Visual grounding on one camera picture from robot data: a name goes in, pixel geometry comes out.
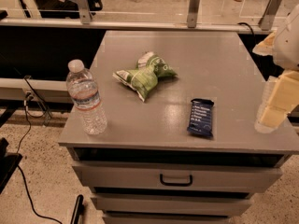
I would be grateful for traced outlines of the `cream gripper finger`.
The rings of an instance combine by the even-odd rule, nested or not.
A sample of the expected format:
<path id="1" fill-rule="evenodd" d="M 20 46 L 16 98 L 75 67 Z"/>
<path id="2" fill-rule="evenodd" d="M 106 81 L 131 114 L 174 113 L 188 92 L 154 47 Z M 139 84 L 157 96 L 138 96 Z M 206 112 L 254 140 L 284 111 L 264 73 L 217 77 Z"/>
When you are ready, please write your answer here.
<path id="1" fill-rule="evenodd" d="M 273 32 L 270 35 L 268 35 L 263 41 L 258 43 L 253 48 L 253 53 L 261 56 L 272 56 L 275 37 L 276 32 Z"/>
<path id="2" fill-rule="evenodd" d="M 259 133 L 271 133 L 299 105 L 299 72 L 285 70 L 265 82 L 262 103 L 254 127 Z"/>

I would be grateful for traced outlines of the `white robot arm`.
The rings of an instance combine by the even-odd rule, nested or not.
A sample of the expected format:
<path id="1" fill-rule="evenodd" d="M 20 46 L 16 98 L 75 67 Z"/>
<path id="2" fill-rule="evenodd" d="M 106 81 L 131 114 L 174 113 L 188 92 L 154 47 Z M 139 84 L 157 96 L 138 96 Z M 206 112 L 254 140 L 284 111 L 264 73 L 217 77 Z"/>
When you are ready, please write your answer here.
<path id="1" fill-rule="evenodd" d="M 272 56 L 273 63 L 284 69 L 266 81 L 255 121 L 259 133 L 271 133 L 299 105 L 299 5 L 253 52 Z"/>

